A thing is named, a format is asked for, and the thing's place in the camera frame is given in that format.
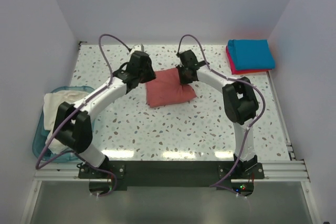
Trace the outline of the salmon pink t shirt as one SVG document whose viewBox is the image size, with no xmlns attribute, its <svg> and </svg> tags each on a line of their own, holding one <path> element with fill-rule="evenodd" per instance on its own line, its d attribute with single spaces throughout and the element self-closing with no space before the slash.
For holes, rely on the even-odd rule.
<svg viewBox="0 0 336 224">
<path fill-rule="evenodd" d="M 145 84 L 146 103 L 151 108 L 181 104 L 197 97 L 188 84 L 180 84 L 177 68 L 157 71 L 156 78 Z"/>
</svg>

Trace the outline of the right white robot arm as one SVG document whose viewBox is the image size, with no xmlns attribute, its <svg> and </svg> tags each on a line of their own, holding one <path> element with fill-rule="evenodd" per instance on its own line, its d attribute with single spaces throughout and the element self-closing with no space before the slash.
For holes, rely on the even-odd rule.
<svg viewBox="0 0 336 224">
<path fill-rule="evenodd" d="M 234 159 L 242 164 L 257 163 L 252 127 L 261 117 L 257 115 L 259 103 L 255 93 L 258 93 L 262 100 L 261 114 L 266 110 L 266 101 L 262 93 L 248 78 L 227 77 L 212 69 L 207 61 L 198 61 L 191 50 L 178 52 L 177 57 L 180 59 L 176 68 L 181 84 L 198 81 L 222 93 L 225 114 L 234 126 Z"/>
</svg>

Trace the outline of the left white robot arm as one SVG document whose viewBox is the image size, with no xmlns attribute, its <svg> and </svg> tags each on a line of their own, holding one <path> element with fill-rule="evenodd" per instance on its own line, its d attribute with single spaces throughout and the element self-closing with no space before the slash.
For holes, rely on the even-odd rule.
<svg viewBox="0 0 336 224">
<path fill-rule="evenodd" d="M 96 168 L 105 163 L 107 158 L 92 143 L 92 121 L 106 107 L 140 83 L 156 78 L 150 56 L 143 51 L 131 51 L 130 59 L 125 65 L 126 69 L 119 68 L 113 72 L 95 92 L 73 104 L 64 102 L 57 110 L 51 139 L 55 138 Z"/>
</svg>

